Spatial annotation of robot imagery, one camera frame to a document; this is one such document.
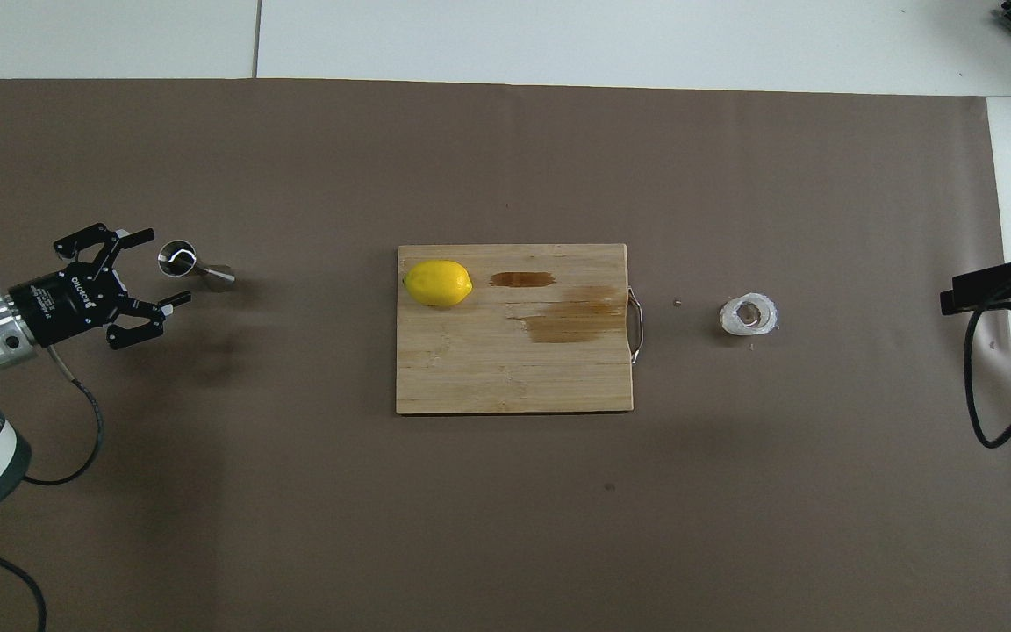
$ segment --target stain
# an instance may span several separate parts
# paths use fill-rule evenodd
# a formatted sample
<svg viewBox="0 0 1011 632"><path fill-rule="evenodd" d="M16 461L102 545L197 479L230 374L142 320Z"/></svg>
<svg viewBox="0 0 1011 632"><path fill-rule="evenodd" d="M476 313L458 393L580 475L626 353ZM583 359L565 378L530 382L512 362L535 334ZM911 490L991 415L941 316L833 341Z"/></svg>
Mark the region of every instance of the stain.
<svg viewBox="0 0 1011 632"><path fill-rule="evenodd" d="M564 299L547 303L538 315L511 317L525 323L529 340L570 343L596 340L627 327L627 293L609 285L585 285L565 292Z"/></svg>
<svg viewBox="0 0 1011 632"><path fill-rule="evenodd" d="M556 283L548 272L498 272L489 278L490 285L505 288L544 288Z"/></svg>

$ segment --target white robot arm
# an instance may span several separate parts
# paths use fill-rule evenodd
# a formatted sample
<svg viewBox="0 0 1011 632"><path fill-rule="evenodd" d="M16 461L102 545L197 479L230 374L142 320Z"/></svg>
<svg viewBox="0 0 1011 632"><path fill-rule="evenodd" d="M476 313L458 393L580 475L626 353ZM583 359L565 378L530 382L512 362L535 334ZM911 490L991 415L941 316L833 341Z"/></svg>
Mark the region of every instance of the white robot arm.
<svg viewBox="0 0 1011 632"><path fill-rule="evenodd" d="M161 336L166 317L174 305L188 301L190 293L158 303L137 301L129 298L112 267L120 249L153 239L150 229L129 234L96 223L54 243L54 251L69 261L67 267L0 290L0 371L29 360L36 355L36 347L52 349L57 342L104 325L112 349ZM91 247L100 247L95 259L80 261L81 251ZM119 315L148 322L127 330L112 324ZM88 395L79 382L74 383ZM29 460L29 445L0 411L0 501L23 479Z"/></svg>

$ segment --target lemon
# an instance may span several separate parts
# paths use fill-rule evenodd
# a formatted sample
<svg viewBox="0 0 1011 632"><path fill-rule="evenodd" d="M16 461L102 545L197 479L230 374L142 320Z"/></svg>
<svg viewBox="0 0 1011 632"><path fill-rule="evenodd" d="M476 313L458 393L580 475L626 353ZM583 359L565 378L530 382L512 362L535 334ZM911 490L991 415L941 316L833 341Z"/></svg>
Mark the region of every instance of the lemon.
<svg viewBox="0 0 1011 632"><path fill-rule="evenodd" d="M461 264L433 259L413 265L404 276L404 287L421 303L450 307L462 302L474 285Z"/></svg>

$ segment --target brown paper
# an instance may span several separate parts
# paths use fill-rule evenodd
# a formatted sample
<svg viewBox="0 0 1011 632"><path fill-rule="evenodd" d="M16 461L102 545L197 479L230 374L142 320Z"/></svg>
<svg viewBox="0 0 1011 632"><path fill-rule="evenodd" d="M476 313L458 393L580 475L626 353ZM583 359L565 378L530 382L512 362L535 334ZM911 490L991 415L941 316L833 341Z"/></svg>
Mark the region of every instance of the brown paper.
<svg viewBox="0 0 1011 632"><path fill-rule="evenodd" d="M157 230L133 296L196 295L61 345L107 444L0 505L51 629L1011 629L1011 443L937 305L1002 256L983 99L0 81L0 283L96 220ZM172 239L236 291L162 276ZM626 243L635 412L397 417L405 243ZM720 332L747 291L778 331ZM1003 420L1000 322L979 348ZM48 360L0 405L33 475L88 455ZM32 617L0 570L0 629Z"/></svg>

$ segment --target jigger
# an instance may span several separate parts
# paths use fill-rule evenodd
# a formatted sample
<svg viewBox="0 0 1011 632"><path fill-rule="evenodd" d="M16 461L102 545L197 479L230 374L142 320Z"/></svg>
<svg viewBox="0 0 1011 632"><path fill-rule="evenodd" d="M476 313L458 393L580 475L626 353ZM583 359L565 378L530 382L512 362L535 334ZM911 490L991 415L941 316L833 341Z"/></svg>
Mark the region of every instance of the jigger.
<svg viewBox="0 0 1011 632"><path fill-rule="evenodd" d="M209 291L214 292L228 291L237 282L228 265L199 263L193 245L184 240L174 240L158 251L158 268L166 276L186 276L193 272L205 281Z"/></svg>

